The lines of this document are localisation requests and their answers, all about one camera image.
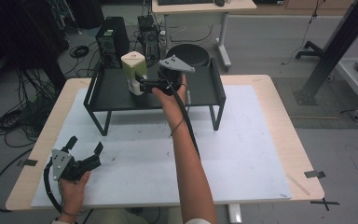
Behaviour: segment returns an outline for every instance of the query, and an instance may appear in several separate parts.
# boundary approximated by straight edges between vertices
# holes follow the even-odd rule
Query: gray floor
[[[129,36],[132,35],[133,18],[141,13],[138,7],[128,7],[119,11],[126,11],[126,22]],[[115,7],[103,7],[105,16],[119,15]],[[312,22],[307,39],[319,46],[323,46],[337,26],[339,17],[320,17]],[[271,77],[308,77],[318,59],[293,59],[290,56],[301,46],[309,17],[240,17],[229,19],[227,28],[226,47],[233,66],[228,75],[237,74],[267,74]],[[184,27],[173,28],[180,31]],[[219,26],[213,27],[213,38],[203,42],[211,56],[221,60],[217,55],[214,39],[218,37]],[[95,31],[85,31],[83,35],[70,34],[70,48],[77,45],[88,45],[94,38]],[[209,32],[205,27],[187,27],[174,38],[203,38]],[[346,56],[358,56],[358,39]],[[79,68],[87,68],[90,55]],[[64,52],[59,59],[62,71],[68,71],[76,61]],[[332,82],[338,100],[351,108],[358,106],[358,98],[348,85],[337,85]],[[19,100],[16,89],[18,80],[12,69],[7,67],[0,73],[0,116],[7,112]],[[357,130],[311,130],[297,129],[301,142],[306,149],[310,161],[317,171],[324,171],[326,178],[321,179],[324,187],[325,199],[329,202],[338,202],[340,205],[330,205],[326,211],[323,205],[310,202],[296,203],[250,203],[241,206],[244,223],[358,223],[358,129]],[[16,131],[7,137],[11,144],[26,143],[24,134]],[[0,136],[0,171],[14,158],[28,147],[12,148],[6,146],[3,136]],[[0,180],[0,206],[3,207],[21,168],[13,165]],[[228,223],[227,209],[217,207],[219,223]],[[157,208],[146,208],[141,216],[154,220],[158,215]],[[57,214],[53,210],[25,211],[0,213],[0,223],[49,223]],[[161,209],[158,223],[166,223],[167,210]]]

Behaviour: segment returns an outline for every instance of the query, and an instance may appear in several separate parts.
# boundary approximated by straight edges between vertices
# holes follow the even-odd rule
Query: background table
[[[304,175],[304,172],[312,171],[313,168],[271,79],[264,75],[222,76],[221,78],[224,85],[254,87],[292,192],[291,200],[322,199],[324,191],[317,177],[306,178]],[[80,88],[87,88],[89,84],[89,78],[73,78],[67,81],[29,157],[30,160],[39,162],[36,166],[23,168],[7,200],[7,209],[32,209],[31,201],[42,176],[45,161],[53,149],[77,91]]]
[[[230,4],[225,3],[223,7],[218,7],[214,3],[159,6],[158,0],[153,0],[152,9],[154,13],[164,15],[167,50],[171,48],[170,26],[221,24],[220,37],[217,38],[216,41],[218,43],[220,55],[228,70],[231,66],[231,61],[228,58],[225,47],[228,14],[233,11],[256,9],[256,5],[252,0],[231,0]]]

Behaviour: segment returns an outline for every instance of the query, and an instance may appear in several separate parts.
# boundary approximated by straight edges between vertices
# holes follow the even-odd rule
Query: black metal shelf stand
[[[148,68],[147,77],[157,78],[158,68],[158,65]],[[223,115],[226,94],[216,61],[212,58],[209,66],[195,68],[195,73],[186,74],[187,86],[191,92],[191,106],[207,105],[213,129],[217,131]],[[102,64],[98,64],[95,69],[83,105],[102,136],[107,136],[113,111],[161,109],[161,103],[153,94],[144,93],[136,96],[129,91],[122,69],[103,68]],[[217,117],[214,105],[219,106]],[[95,117],[96,112],[107,112],[104,125]]]

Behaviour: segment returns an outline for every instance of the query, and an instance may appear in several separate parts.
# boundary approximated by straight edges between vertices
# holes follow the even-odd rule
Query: table leg
[[[238,203],[228,205],[229,223],[242,223],[241,207]]]
[[[228,12],[223,13],[222,16],[222,28],[220,30],[220,37],[216,38],[217,47],[219,48],[220,55],[222,56],[225,67],[231,67],[231,61],[228,58],[228,54],[225,47],[225,37],[226,37],[226,29],[227,29],[227,20],[228,20]]]
[[[164,15],[164,25],[165,25],[165,50],[168,52],[168,50],[171,48],[171,36],[170,36],[170,23],[168,19],[169,15]]]

